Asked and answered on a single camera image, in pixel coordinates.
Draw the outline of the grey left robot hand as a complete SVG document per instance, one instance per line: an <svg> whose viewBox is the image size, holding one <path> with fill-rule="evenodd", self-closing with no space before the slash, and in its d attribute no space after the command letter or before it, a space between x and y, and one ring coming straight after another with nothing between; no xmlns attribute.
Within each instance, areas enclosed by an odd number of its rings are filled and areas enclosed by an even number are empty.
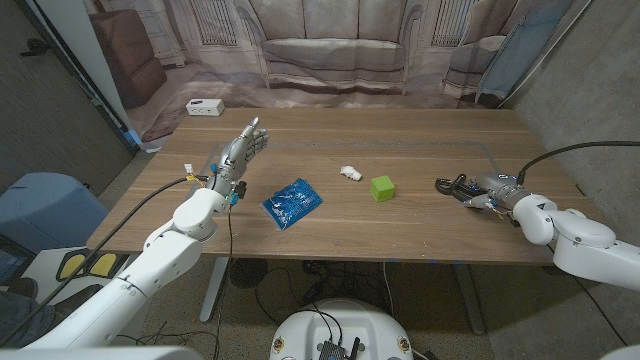
<svg viewBox="0 0 640 360"><path fill-rule="evenodd" d="M216 167L216 173L206 188L223 196L231 192L232 185L244 175L248 163L268 146L269 135L265 129L259 129L259 118L255 117L222 150Z"/></svg>

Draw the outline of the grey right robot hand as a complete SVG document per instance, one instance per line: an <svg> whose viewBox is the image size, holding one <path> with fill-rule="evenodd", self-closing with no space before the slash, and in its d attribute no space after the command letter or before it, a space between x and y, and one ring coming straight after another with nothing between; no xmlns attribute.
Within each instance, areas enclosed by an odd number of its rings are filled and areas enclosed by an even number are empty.
<svg viewBox="0 0 640 360"><path fill-rule="evenodd" d="M483 194L463 202L464 206L471 208L502 208L510 211L517 202L532 194L517 183L516 176L507 174L481 173L472 179L471 184L483 191Z"/></svg>

